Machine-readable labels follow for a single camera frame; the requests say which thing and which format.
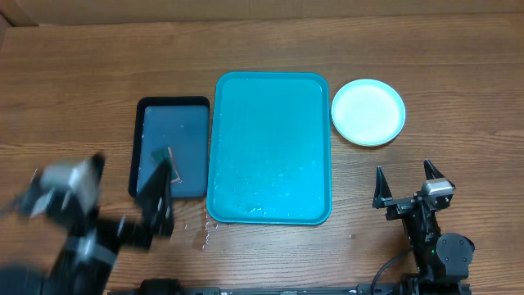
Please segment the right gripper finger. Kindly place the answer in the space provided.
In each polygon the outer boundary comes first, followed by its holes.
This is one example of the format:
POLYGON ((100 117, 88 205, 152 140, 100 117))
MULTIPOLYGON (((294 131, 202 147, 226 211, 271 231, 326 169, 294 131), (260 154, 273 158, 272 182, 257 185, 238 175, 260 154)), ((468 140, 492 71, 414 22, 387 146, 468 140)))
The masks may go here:
POLYGON ((423 162, 424 171, 426 180, 428 179, 438 179, 446 178, 433 164, 429 159, 426 159, 423 162))
POLYGON ((380 166, 376 170, 376 186, 373 195, 373 208, 387 207, 393 199, 386 177, 380 166))

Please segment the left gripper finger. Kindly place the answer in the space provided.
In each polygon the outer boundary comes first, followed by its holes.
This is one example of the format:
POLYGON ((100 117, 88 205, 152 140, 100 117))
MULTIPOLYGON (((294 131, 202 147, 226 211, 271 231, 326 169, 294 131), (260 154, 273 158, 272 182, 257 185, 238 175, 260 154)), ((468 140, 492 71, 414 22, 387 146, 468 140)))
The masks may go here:
POLYGON ((163 160, 137 193, 142 218, 153 235, 170 237, 174 229, 171 198, 171 167, 163 160))
POLYGON ((88 182, 92 188, 99 188, 106 158, 103 153, 98 152, 88 159, 88 182))

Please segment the green scrubbing sponge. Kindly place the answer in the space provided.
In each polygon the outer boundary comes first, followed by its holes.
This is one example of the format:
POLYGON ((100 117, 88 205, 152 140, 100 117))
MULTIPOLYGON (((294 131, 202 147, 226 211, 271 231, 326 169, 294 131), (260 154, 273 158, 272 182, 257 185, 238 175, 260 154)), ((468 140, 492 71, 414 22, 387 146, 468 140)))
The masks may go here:
POLYGON ((162 163, 167 163, 169 165, 171 184, 177 184, 181 181, 180 174, 175 164, 174 153, 171 147, 157 149, 151 153, 151 157, 157 165, 162 163))

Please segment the light blue plate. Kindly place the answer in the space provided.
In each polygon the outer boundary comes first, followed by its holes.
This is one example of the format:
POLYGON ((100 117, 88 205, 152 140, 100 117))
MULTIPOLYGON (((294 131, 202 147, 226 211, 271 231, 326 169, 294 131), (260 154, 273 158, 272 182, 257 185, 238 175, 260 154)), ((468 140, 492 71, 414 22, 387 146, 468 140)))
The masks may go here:
POLYGON ((357 79, 337 91, 331 115, 343 138, 359 146, 378 147, 400 134, 406 121, 406 107, 389 84, 357 79))

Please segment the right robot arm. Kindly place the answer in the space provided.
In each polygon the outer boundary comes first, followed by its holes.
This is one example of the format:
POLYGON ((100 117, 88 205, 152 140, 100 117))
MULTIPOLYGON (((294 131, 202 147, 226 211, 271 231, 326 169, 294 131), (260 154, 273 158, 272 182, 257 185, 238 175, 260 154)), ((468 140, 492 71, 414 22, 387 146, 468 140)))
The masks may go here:
POLYGON ((373 208, 386 209, 387 220, 401 220, 410 248, 390 259, 373 277, 369 292, 380 288, 380 275, 393 263, 413 254, 416 274, 401 277, 384 294, 470 294, 470 287, 462 281, 469 276, 475 245, 469 238, 456 233, 443 234, 436 213, 450 206, 455 185, 426 159, 423 162, 426 181, 411 197, 394 199, 380 167, 376 170, 376 188, 373 208))

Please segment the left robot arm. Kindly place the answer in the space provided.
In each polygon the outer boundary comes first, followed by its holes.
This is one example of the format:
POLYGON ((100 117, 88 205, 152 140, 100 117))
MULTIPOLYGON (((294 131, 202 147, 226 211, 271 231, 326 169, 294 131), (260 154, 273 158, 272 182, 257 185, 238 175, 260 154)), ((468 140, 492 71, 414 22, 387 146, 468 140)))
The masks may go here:
POLYGON ((135 197, 142 219, 107 220, 99 216, 98 199, 105 157, 59 161, 35 174, 14 205, 32 218, 46 215, 67 230, 67 238, 49 275, 23 265, 1 268, 3 294, 101 294, 123 246, 147 250, 155 237, 174 229, 171 200, 172 165, 167 158, 135 197))

